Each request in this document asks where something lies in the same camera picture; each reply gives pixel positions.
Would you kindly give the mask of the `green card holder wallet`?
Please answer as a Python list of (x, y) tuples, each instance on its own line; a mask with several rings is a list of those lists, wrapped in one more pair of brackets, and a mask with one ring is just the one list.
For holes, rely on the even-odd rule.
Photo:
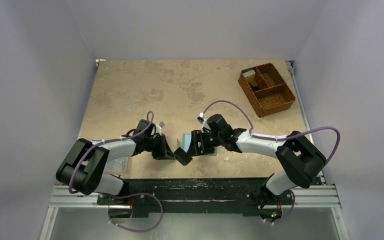
[(189, 134), (183, 134), (181, 139), (177, 139), (177, 145), (182, 148), (185, 152), (187, 152), (190, 148), (192, 140), (192, 135)]

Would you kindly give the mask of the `brown woven divided basket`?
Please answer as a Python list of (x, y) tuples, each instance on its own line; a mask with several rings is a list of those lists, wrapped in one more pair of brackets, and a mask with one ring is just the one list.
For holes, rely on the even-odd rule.
[[(255, 70), (255, 79), (247, 81), (242, 73)], [(238, 83), (259, 118), (291, 108), (296, 96), (271, 62), (240, 71)]]

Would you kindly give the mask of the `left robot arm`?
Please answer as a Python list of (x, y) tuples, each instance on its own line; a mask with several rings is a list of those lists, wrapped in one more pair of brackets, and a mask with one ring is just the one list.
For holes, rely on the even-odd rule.
[(85, 138), (76, 140), (57, 169), (55, 178), (60, 183), (71, 185), (73, 191), (84, 195), (107, 194), (116, 204), (122, 205), (128, 201), (129, 191), (121, 178), (104, 173), (106, 164), (142, 152), (150, 152), (156, 160), (176, 158), (161, 128), (142, 119), (132, 136), (125, 134), (104, 142)]

